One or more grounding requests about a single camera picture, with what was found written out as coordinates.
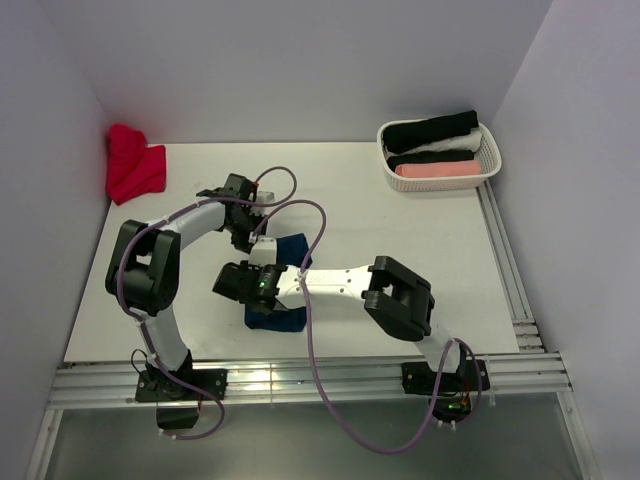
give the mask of white towel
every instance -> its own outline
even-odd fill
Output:
[[[479,129],[474,128],[469,135],[447,138],[438,142],[420,145],[408,152],[404,152],[402,155],[419,152],[444,152],[446,150],[471,150],[472,152],[477,152],[480,150],[480,143],[482,143],[482,133],[480,133]],[[389,152],[388,156],[393,157],[394,155]]]

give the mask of black towel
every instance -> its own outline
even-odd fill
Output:
[[[475,110],[391,125],[382,132],[382,141],[389,152],[399,155],[420,145],[469,135],[472,128],[478,128],[478,114]]]
[[[473,159],[474,153],[471,150],[445,150],[444,152],[418,152],[389,157],[387,165],[392,172],[395,172],[398,165],[407,163],[462,162]]]

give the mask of white table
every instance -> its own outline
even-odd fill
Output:
[[[224,184],[229,173],[255,178],[272,165],[298,176],[296,198],[322,204],[328,215],[315,268],[349,268],[389,255],[432,284],[433,315],[477,353],[517,353],[505,295],[475,190],[400,193],[386,183],[374,143],[167,145],[168,184],[123,206],[112,204],[80,304],[65,361],[128,360],[142,340],[104,287],[107,265],[121,224],[146,221],[192,203],[196,192]],[[261,189],[282,198],[290,189],[283,172]],[[304,232],[313,240],[320,219],[308,206],[277,214],[268,234]],[[210,233],[182,253],[175,312],[180,332],[196,359],[286,359],[307,356],[305,333],[249,330],[244,306],[211,292],[223,264],[246,258],[228,233]],[[410,343],[388,337],[359,309],[314,308],[320,357],[414,355]]]

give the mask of plastic basket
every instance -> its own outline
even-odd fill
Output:
[[[387,165],[386,150],[382,142],[382,133],[385,128],[391,125],[419,121],[420,120],[401,120],[389,122],[385,123],[378,130],[378,151],[382,170],[387,177],[389,185],[394,190],[398,190],[400,192],[428,192],[432,190],[461,190],[464,188],[476,188],[487,178],[500,171],[500,168],[502,167],[502,157],[500,157],[498,145],[496,145],[496,141],[493,139],[493,135],[491,135],[489,129],[480,123],[478,127],[480,133],[482,133],[482,142],[480,144],[480,150],[478,150],[475,155],[476,160],[478,160],[480,165],[482,165],[483,173],[480,175],[438,178],[405,178],[400,175],[396,175]]]

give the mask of gray floor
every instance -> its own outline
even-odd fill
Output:
[[[577,479],[555,395],[498,397],[457,432],[435,427],[410,452],[384,457],[354,444],[322,404],[235,406],[204,440],[159,437],[154,411],[65,412],[47,479]],[[378,443],[406,441],[424,399],[345,403]],[[206,420],[215,417],[208,409]]]

